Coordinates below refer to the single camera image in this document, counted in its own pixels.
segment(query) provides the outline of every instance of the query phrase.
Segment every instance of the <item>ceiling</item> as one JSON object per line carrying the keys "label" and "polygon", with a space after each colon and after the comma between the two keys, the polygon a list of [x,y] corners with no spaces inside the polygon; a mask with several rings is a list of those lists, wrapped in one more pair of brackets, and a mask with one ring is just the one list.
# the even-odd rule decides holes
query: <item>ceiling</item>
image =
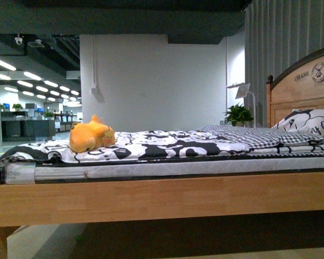
{"label": "ceiling", "polygon": [[171,44],[219,44],[242,30],[251,1],[0,0],[0,59],[80,92],[79,35],[164,34]]}

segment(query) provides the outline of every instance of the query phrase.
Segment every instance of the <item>checkered blanket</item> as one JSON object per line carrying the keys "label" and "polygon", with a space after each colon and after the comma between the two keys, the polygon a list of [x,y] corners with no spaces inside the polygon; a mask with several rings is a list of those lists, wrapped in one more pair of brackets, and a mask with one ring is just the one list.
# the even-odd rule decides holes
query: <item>checkered blanket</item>
{"label": "checkered blanket", "polygon": [[245,128],[232,126],[208,125],[199,128],[201,132],[211,132],[226,139],[240,142],[249,149],[281,146],[315,145],[324,138],[304,133],[291,133],[271,128]]}

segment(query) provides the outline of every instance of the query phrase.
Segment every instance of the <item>wooden bed frame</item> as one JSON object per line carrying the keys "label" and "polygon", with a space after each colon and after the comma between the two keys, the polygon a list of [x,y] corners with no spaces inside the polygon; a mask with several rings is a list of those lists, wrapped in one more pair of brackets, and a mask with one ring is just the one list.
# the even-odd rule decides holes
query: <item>wooden bed frame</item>
{"label": "wooden bed frame", "polygon": [[[318,62],[324,62],[324,49],[291,66],[275,82],[270,77],[268,125],[274,125],[293,108],[324,108],[324,81],[316,83],[311,76]],[[0,258],[7,258],[6,238],[22,225],[307,210],[324,210],[324,172],[0,184]]]}

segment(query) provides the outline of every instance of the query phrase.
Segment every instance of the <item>green plant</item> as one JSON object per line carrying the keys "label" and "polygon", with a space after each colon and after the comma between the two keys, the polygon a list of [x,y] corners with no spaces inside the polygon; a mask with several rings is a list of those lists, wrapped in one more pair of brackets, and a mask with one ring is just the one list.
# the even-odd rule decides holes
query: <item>green plant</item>
{"label": "green plant", "polygon": [[52,113],[52,112],[45,112],[44,113],[44,116],[45,117],[54,117],[54,113]]}
{"label": "green plant", "polygon": [[232,105],[228,110],[229,111],[224,112],[224,114],[226,114],[225,123],[230,121],[233,126],[236,126],[238,122],[245,124],[246,121],[253,120],[250,110],[243,104]]}
{"label": "green plant", "polygon": [[22,109],[23,106],[21,104],[13,104],[12,108],[13,109]]}

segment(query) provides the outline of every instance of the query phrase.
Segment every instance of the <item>mattress label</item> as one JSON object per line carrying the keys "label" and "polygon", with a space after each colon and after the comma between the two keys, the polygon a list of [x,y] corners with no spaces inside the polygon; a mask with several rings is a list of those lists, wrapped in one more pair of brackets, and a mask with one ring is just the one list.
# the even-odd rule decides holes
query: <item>mattress label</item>
{"label": "mattress label", "polygon": [[35,183],[35,163],[8,163],[5,166],[5,182],[9,185],[28,185]]}

